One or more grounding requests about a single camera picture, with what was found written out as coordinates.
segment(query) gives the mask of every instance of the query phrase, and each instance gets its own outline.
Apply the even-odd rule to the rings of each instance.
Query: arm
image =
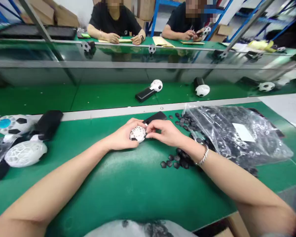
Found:
[[[110,43],[115,43],[115,44],[118,44],[119,41],[118,39],[120,39],[121,37],[115,33],[105,33],[103,31],[100,31],[98,29],[96,29],[93,25],[89,24],[88,25],[88,34],[93,37],[93,38],[96,38],[98,40],[106,40]]]
[[[192,30],[188,30],[184,33],[174,32],[168,24],[165,25],[162,31],[162,37],[170,40],[190,40],[194,35],[195,32]]]
[[[68,203],[109,150],[135,148],[129,134],[142,120],[131,119],[115,133],[50,172],[0,216],[0,236],[44,236],[51,220]]]
[[[156,129],[161,129],[161,134],[156,133]],[[200,162],[205,153],[202,145],[184,136],[171,121],[152,121],[147,127],[147,133],[146,138],[155,138],[181,148],[196,163]],[[271,232],[293,234],[296,229],[296,213],[250,173],[211,150],[201,168],[236,202],[251,236]]]
[[[132,42],[133,42],[134,45],[140,45],[143,42],[143,40],[141,40],[141,36],[140,35],[142,35],[144,37],[144,40],[145,40],[146,33],[145,33],[145,31],[143,29],[141,29],[139,31],[138,35],[136,35],[133,38],[131,38],[131,40],[132,40]]]

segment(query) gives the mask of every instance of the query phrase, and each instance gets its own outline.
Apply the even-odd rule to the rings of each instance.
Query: cardboard box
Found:
[[[55,3],[53,0],[43,0],[47,5],[49,5],[52,9],[56,9],[58,7],[58,4]]]
[[[229,228],[215,235],[215,237],[234,237]]]
[[[29,0],[29,3],[31,4],[43,24],[54,24],[54,10],[48,4],[46,4],[42,0]],[[33,21],[30,19],[26,12],[23,12],[21,14],[21,18],[25,23],[33,24]]]
[[[231,231],[235,237],[250,237],[249,232],[239,214],[235,212],[227,218]]]
[[[219,24],[210,38],[210,41],[223,42],[224,39],[230,35],[232,29],[233,28],[230,26]]]
[[[155,11],[155,0],[137,0],[137,17],[144,21],[151,21]]]
[[[93,5],[97,4],[98,2],[101,2],[101,0],[93,0]],[[124,6],[126,6],[129,10],[133,11],[133,0],[123,0]]]
[[[59,26],[80,26],[78,17],[62,5],[55,8],[55,16]]]

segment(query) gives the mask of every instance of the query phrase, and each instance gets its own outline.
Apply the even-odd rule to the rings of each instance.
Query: person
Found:
[[[122,36],[135,35],[133,44],[140,45],[146,38],[134,14],[122,4],[122,0],[102,0],[93,7],[88,25],[91,37],[118,44]]]
[[[132,118],[116,132],[50,172],[16,200],[0,216],[0,236],[44,236],[48,224],[69,202],[107,152],[138,147],[137,141],[129,139],[131,130],[136,126],[146,129],[147,139],[157,139],[168,146],[179,147],[197,164],[204,158],[206,148],[183,135],[171,121],[153,120],[146,126],[142,120]],[[211,150],[200,166],[235,201],[251,236],[294,234],[296,213],[250,173]],[[138,224],[125,220],[104,224],[86,236],[195,235],[171,221]]]
[[[180,4],[171,14],[162,31],[162,37],[170,40],[202,41],[204,36],[197,33],[204,31],[206,22],[205,14],[201,13],[201,0],[186,0]]]

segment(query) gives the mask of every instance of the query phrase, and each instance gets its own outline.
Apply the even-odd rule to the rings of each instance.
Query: yellow paper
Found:
[[[120,43],[130,43],[130,42],[132,42],[130,39],[119,39],[118,40]],[[109,43],[108,41],[106,41],[106,40],[101,40],[101,39],[99,39],[99,42],[100,43]]]
[[[99,39],[99,43],[109,43],[109,42],[106,41],[106,40],[101,40],[101,39]]]
[[[166,41],[161,36],[153,36],[152,39],[154,40],[154,43],[156,46],[161,46],[164,48],[174,48],[174,46],[172,44],[170,44],[168,41]]]
[[[203,45],[205,43],[203,42],[184,42],[184,41],[181,41],[182,44],[200,44],[200,45]]]
[[[130,39],[119,39],[120,43],[131,43],[132,41]]]

